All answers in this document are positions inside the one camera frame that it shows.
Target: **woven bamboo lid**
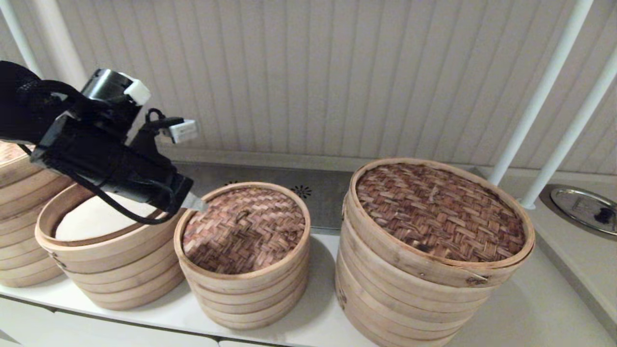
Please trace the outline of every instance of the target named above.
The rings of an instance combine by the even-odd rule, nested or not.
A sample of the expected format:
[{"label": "woven bamboo lid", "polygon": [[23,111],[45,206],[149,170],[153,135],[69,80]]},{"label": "woven bamboo lid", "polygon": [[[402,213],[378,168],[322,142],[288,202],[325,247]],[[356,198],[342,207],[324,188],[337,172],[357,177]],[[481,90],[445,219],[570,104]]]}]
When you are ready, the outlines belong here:
[{"label": "woven bamboo lid", "polygon": [[493,191],[451,171],[406,162],[357,181],[366,213],[403,243],[436,257],[497,262],[525,245],[523,221]]},{"label": "woven bamboo lid", "polygon": [[245,274],[279,262],[296,248],[308,216],[284,188],[258,184],[225,187],[208,201],[206,212],[191,217],[182,247],[193,264],[218,274]]},{"label": "woven bamboo lid", "polygon": [[13,159],[23,157],[26,154],[14,143],[0,141],[0,164],[10,162]]}]

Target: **bamboo steamer basket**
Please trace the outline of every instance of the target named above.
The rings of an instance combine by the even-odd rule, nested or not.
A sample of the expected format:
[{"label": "bamboo steamer basket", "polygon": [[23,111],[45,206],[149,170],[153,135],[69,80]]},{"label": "bamboo steamer basket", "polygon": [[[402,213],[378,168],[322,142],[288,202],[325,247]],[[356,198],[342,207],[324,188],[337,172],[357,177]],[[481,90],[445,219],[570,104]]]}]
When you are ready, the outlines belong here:
[{"label": "bamboo steamer basket", "polygon": [[15,144],[0,141],[0,284],[29,286],[62,272],[34,238],[43,206],[70,179],[32,165]]},{"label": "bamboo steamer basket", "polygon": [[[35,230],[38,244],[56,267],[92,302],[106,309],[131,309],[158,299],[184,280],[172,241],[181,213],[158,225],[133,224],[85,240],[55,239],[64,216],[93,196],[80,185],[68,187],[43,208]],[[151,217],[163,215],[158,211]]]},{"label": "bamboo steamer basket", "polygon": [[[350,322],[381,346],[446,344],[535,242],[512,197],[468,172],[418,159],[382,159],[356,171],[343,219],[337,298]],[[505,234],[474,234],[491,231]]]},{"label": "bamboo steamer basket", "polygon": [[[281,186],[259,182],[228,185],[202,200],[209,203],[208,212],[186,212],[173,241],[180,266],[204,313],[220,325],[240,330],[264,327],[284,317],[300,300],[308,281],[310,216],[304,202]],[[205,232],[196,232],[200,228]],[[288,231],[295,236],[285,238]],[[216,242],[200,244],[202,237]],[[257,246],[261,245],[259,240],[285,240],[281,241],[284,244],[295,240],[297,244],[293,248],[283,246],[277,258],[271,259],[276,248],[268,241]],[[237,243],[248,246],[240,250],[228,247]],[[201,252],[210,249],[220,256],[203,256],[209,253]],[[225,265],[217,259],[240,261]],[[253,259],[267,260],[254,266]],[[220,273],[201,267],[204,263]]]}]

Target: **white dough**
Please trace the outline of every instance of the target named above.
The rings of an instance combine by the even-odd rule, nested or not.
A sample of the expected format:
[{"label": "white dough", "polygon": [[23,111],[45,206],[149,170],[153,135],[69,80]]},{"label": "white dough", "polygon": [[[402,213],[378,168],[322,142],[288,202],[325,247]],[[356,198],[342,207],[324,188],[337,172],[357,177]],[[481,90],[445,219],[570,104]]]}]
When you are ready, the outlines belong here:
[{"label": "white dough", "polygon": [[[137,215],[145,217],[156,211],[156,207],[148,204],[137,203],[113,193],[108,193],[108,195]],[[64,216],[56,229],[56,239],[60,241],[85,240],[117,232],[135,223],[134,220],[119,213],[101,198],[95,196]]]}]

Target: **white paneled wall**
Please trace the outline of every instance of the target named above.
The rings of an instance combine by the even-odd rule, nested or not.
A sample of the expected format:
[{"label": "white paneled wall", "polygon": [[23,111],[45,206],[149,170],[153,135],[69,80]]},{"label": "white paneled wall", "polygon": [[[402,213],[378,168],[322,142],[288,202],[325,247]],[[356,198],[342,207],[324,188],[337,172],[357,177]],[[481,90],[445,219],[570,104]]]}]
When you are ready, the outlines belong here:
[{"label": "white paneled wall", "polygon": [[[31,23],[26,1],[12,2]],[[574,0],[59,3],[87,70],[135,75],[155,95],[149,106],[199,120],[193,152],[492,165]],[[616,33],[616,2],[595,0],[514,166],[542,166]],[[3,34],[0,53],[18,59],[11,45]],[[617,173],[616,93],[613,83],[562,170]]]}]

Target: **black cable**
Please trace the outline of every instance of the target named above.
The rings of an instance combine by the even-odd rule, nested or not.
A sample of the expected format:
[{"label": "black cable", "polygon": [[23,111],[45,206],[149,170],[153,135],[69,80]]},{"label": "black cable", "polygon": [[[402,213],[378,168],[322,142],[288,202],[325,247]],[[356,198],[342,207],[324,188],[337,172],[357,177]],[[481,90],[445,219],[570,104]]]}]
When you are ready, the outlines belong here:
[{"label": "black cable", "polygon": [[24,152],[26,152],[27,155],[32,154],[32,151],[30,151],[30,148],[28,148],[28,146],[26,146],[25,144],[17,144],[17,146],[19,146],[19,148],[21,148]]},{"label": "black cable", "polygon": [[73,181],[79,183],[80,185],[82,185],[87,190],[89,190],[89,191],[93,192],[94,194],[96,194],[96,196],[101,198],[109,206],[113,207],[116,211],[118,211],[119,213],[129,217],[130,219],[134,220],[137,223],[148,224],[148,225],[157,225],[157,224],[162,224],[162,223],[167,222],[168,220],[170,220],[174,216],[173,214],[169,214],[168,213],[167,215],[163,216],[160,219],[141,217],[140,215],[132,213],[131,211],[126,209],[124,206],[120,205],[118,202],[116,202],[116,200],[112,199],[109,195],[107,195],[98,186],[96,186],[92,182],[88,181],[87,179],[77,175],[72,170],[65,170],[65,168],[59,168],[59,169],[62,169],[63,173],[65,173],[67,176],[69,176]]}]

